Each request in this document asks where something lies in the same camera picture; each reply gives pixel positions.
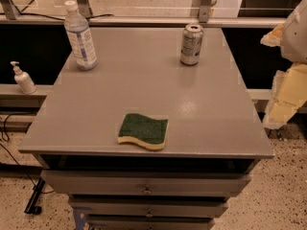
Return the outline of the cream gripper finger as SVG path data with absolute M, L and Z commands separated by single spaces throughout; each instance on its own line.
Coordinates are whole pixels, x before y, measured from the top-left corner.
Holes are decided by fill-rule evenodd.
M 273 77 L 272 96 L 265 109 L 263 126 L 280 129 L 307 102 L 307 65 L 294 63 Z
M 283 28 L 283 24 L 276 26 L 272 31 L 261 38 L 260 43 L 269 47 L 279 47 L 281 44 Z

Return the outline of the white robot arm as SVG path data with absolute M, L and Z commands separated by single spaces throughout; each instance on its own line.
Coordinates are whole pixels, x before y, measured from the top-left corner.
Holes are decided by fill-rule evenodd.
M 302 0 L 283 24 L 265 34 L 260 43 L 280 48 L 292 63 L 278 70 L 272 81 L 272 96 L 265 109 L 263 126 L 280 129 L 307 102 L 307 0 Z

